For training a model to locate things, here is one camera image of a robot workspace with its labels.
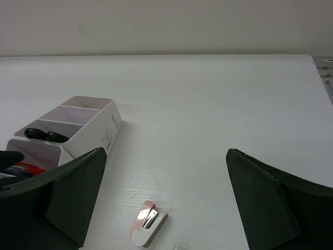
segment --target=white table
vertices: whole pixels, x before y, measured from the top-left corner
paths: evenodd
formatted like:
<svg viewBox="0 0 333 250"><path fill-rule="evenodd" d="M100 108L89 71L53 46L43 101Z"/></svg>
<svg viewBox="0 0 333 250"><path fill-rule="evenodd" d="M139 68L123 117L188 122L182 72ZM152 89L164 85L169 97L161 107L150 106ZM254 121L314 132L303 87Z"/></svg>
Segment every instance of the white table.
<svg viewBox="0 0 333 250"><path fill-rule="evenodd" d="M137 249L147 199L170 214L149 249L248 249L229 148L333 187L333 106L310 56L1 58L1 148L74 95L114 98L125 121L84 250Z"/></svg>

